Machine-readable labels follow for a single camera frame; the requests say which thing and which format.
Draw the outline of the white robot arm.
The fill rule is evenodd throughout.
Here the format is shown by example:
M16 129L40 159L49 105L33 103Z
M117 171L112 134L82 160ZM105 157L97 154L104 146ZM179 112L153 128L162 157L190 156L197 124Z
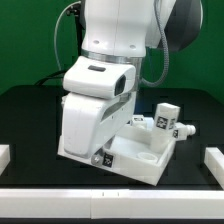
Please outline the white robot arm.
M201 0L84 0L82 54L66 72L61 140L66 153L101 166L117 132L131 121L148 47L169 54L189 46L202 21Z

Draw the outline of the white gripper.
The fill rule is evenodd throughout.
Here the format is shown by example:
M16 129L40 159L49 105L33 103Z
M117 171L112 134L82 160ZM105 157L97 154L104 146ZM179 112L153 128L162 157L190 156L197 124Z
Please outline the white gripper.
M91 164L101 166L104 150L101 148L134 113L136 93L127 93L106 100L69 93L64 102L62 137L67 153L90 158Z

